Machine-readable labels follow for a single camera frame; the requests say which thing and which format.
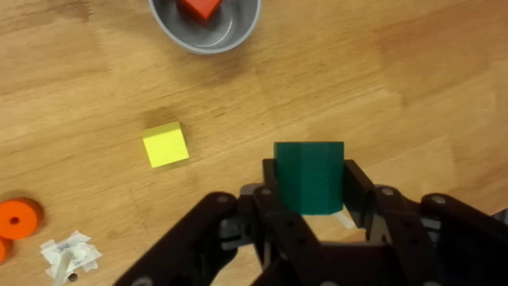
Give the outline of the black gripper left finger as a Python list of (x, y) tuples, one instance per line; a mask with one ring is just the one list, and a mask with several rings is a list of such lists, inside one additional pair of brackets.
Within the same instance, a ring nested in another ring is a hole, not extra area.
[(244, 244), (261, 265), (253, 286), (317, 286), (318, 242), (277, 198), (276, 161), (264, 158), (261, 166), (260, 185), (239, 196), (204, 195), (114, 286), (209, 286)]

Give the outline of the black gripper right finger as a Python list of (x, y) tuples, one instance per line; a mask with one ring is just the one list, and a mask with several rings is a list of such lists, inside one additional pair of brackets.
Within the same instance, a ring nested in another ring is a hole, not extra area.
[(366, 242), (347, 250), (358, 286), (508, 286), (508, 225), (450, 195), (414, 201), (344, 163), (344, 203)]

